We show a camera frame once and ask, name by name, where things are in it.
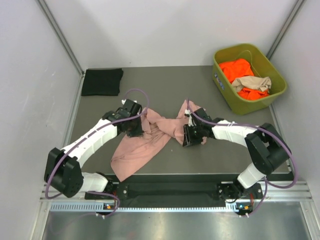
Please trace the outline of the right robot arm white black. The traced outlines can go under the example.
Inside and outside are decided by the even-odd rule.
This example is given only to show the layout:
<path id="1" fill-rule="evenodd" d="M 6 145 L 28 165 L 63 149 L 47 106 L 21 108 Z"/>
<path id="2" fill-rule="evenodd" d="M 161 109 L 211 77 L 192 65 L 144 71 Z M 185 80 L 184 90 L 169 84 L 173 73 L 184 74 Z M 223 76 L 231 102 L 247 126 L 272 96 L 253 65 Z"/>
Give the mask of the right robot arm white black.
<path id="1" fill-rule="evenodd" d="M 286 162 L 291 152 L 273 125 L 243 125 L 223 118 L 211 119 L 203 108 L 196 111 L 186 109 L 188 123 L 183 126 L 184 147 L 200 145 L 204 138 L 229 141 L 247 148 L 251 163 L 233 182 L 233 192 L 245 198 L 252 186 L 273 173 Z"/>

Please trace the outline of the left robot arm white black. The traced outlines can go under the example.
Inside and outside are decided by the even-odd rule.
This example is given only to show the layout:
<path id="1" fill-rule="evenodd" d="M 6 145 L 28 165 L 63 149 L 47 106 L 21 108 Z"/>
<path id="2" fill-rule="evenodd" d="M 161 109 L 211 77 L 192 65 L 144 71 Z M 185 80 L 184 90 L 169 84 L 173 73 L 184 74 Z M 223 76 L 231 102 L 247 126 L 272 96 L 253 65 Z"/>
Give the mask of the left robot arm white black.
<path id="1" fill-rule="evenodd" d="M 108 141 L 121 133 L 128 137 L 143 135 L 141 122 L 142 106 L 136 101 L 125 99 L 116 111 L 108 111 L 97 124 L 73 143 L 62 149 L 53 148 L 47 157 L 44 181 L 59 195 L 67 198 L 79 192 L 93 192 L 109 198 L 114 183 L 101 172 L 83 172 L 85 162 Z"/>

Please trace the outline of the pink t shirt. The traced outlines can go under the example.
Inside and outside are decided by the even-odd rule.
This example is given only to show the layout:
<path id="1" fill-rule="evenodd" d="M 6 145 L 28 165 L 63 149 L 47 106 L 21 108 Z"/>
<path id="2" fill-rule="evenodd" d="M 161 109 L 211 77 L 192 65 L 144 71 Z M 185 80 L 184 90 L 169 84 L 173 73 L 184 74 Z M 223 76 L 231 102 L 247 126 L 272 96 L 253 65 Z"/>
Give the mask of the pink t shirt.
<path id="1" fill-rule="evenodd" d="M 150 108 L 142 115 L 142 136 L 125 135 L 110 160 L 110 166 L 120 182 L 146 165 L 171 138 L 183 144 L 184 125 L 189 122 L 185 116 L 187 108 L 184 101 L 176 118 L 165 118 Z"/>

